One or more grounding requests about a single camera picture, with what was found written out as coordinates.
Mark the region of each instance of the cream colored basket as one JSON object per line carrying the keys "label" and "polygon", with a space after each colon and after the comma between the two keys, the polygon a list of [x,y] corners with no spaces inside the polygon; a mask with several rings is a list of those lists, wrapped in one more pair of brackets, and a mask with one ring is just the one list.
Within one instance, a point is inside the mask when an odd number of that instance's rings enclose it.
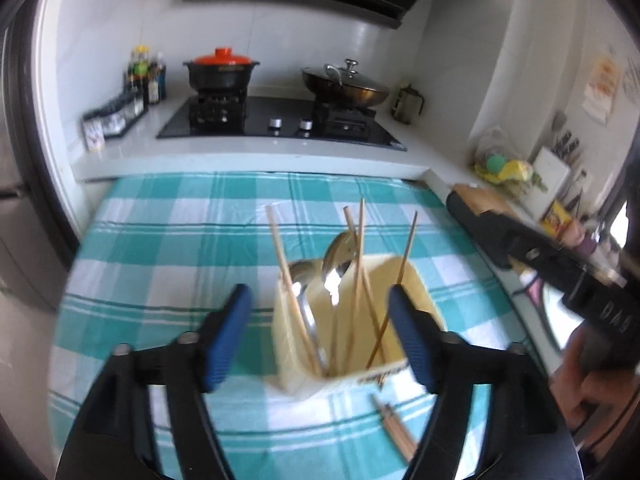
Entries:
{"label": "cream colored basket", "polygon": [[[370,276],[374,306],[380,323],[382,323],[386,314],[389,288],[396,282],[401,261],[402,258],[394,254],[369,254],[362,258],[362,263]],[[306,296],[318,326],[320,345],[328,354],[331,340],[332,302],[319,277],[321,260],[316,260],[316,265],[318,266],[318,277],[308,285]],[[298,326],[291,319],[282,280],[278,280],[272,327],[278,376],[283,389],[297,399],[306,399],[319,393],[340,392],[358,384],[377,381],[380,377],[397,373],[408,365],[398,336],[390,323],[382,341],[386,363],[382,362],[382,356],[378,352],[371,368],[369,370],[366,369],[366,363],[375,345],[376,337],[369,315],[366,295],[363,292],[361,294],[358,317],[356,318],[355,344],[351,365],[347,373],[344,373],[344,352],[351,323],[354,267],[355,265],[352,265],[349,268],[338,289],[340,293],[337,305],[337,365],[339,375],[335,377],[322,377],[312,372],[302,335],[298,330]],[[446,330],[440,312],[431,300],[420,274],[415,270],[411,262],[406,264],[402,285],[416,308],[429,312],[441,329]]]}

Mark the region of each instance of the red pot lid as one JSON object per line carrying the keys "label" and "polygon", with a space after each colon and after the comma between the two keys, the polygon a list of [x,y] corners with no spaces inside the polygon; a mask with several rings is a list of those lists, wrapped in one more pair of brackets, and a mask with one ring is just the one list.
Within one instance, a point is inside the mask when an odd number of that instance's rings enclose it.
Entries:
{"label": "red pot lid", "polygon": [[199,65],[251,65],[252,61],[247,56],[237,56],[228,46],[218,47],[215,54],[197,57],[193,60]]}

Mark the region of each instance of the kettle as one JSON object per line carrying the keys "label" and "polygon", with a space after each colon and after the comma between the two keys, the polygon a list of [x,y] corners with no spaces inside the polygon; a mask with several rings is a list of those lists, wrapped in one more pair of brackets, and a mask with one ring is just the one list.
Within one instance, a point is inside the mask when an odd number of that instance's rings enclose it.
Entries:
{"label": "kettle", "polygon": [[420,95],[411,85],[404,86],[398,92],[396,101],[391,107],[391,115],[396,121],[404,124],[411,124],[412,117],[416,111],[422,114],[424,108],[424,97]]}

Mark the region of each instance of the checkered tablecloth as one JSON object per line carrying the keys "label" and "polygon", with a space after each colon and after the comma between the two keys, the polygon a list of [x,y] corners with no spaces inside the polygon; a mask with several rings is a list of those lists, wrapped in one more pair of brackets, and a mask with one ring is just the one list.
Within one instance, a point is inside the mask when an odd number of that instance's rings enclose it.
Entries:
{"label": "checkered tablecloth", "polygon": [[[62,451],[92,381],[115,345],[167,344],[222,307],[236,283],[256,299],[230,376],[206,396],[211,420],[242,479],[399,479],[406,469],[370,403],[372,385],[302,402],[278,386],[271,339],[276,255],[265,215],[274,204],[287,257],[321,258],[345,229],[342,208],[366,200],[366,253],[411,253],[448,329],[505,348],[526,334],[470,239],[429,190],[399,180],[316,174],[173,174],[114,184],[72,269],[50,361],[49,421]],[[410,370],[380,393],[419,439],[434,404]],[[166,475],[180,478],[161,387],[152,388]],[[472,473],[488,390],[477,387],[458,477]]]}

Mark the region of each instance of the blue gripper pad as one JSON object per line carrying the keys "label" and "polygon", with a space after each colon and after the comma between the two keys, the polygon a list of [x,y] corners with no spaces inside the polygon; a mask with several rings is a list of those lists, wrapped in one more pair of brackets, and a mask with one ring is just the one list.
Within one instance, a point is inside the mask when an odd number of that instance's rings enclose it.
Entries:
{"label": "blue gripper pad", "polygon": [[214,391],[225,380],[253,307],[251,289],[236,285],[223,309],[211,312],[202,323],[198,346],[205,357],[200,369],[205,392]]}
{"label": "blue gripper pad", "polygon": [[402,285],[389,290],[388,309],[415,380],[437,394],[443,370],[440,327],[430,314],[415,309]]}

